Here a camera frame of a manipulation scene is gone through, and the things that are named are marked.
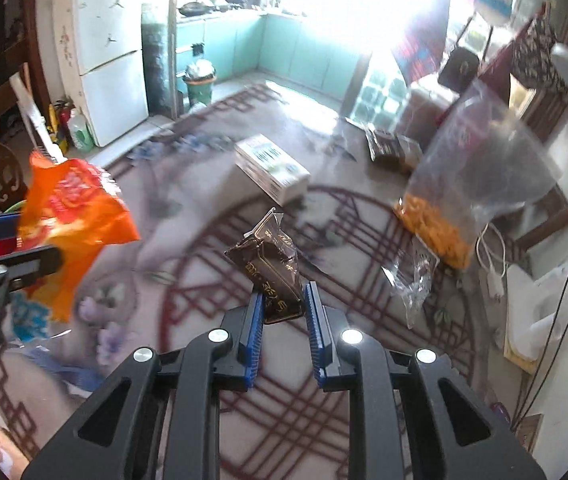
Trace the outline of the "person's right hand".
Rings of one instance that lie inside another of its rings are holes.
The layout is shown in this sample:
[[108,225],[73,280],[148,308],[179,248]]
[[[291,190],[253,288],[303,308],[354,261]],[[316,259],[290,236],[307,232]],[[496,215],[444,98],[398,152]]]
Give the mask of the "person's right hand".
[[7,479],[20,480],[29,460],[8,433],[0,428],[0,471]]

